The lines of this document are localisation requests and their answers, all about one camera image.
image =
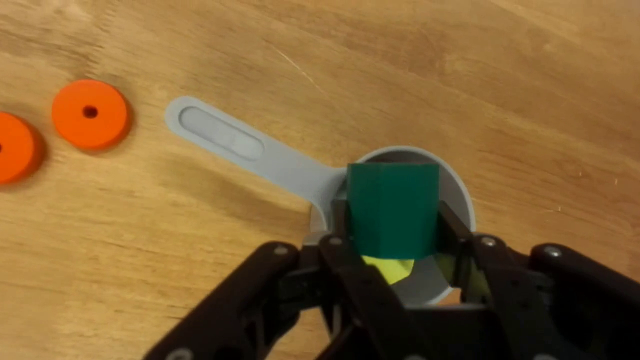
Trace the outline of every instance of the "orange disc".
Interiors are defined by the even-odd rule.
[[[64,87],[54,99],[51,120],[56,133],[81,150],[110,149],[130,129],[124,97],[98,81]]]
[[[30,177],[40,161],[37,135],[19,118],[0,112],[0,185]]]

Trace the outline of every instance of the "wooden table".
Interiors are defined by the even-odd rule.
[[[1,2],[0,111],[48,159],[0,190],[0,358],[140,358],[257,245],[300,245],[308,205],[165,130],[181,94],[329,166],[427,149],[479,230],[640,281],[637,34],[631,0]],[[130,100],[118,149],[54,135],[51,97],[75,78]],[[325,340],[306,315],[271,358]]]

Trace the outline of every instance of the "yellow object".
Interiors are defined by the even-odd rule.
[[[389,261],[371,256],[362,256],[362,261],[375,266],[387,285],[396,285],[408,279],[413,271],[413,261]]]

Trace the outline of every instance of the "orange washer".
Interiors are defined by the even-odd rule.
[[[0,186],[30,177],[42,163],[44,144],[34,129],[0,112]]]
[[[56,133],[81,150],[115,147],[130,130],[124,97],[98,81],[75,81],[64,87],[51,107]]]

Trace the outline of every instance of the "gray scoop handle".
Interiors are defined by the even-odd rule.
[[[328,169],[198,99],[176,99],[165,111],[165,125],[179,138],[308,200],[329,228],[329,202],[343,183],[342,169]]]

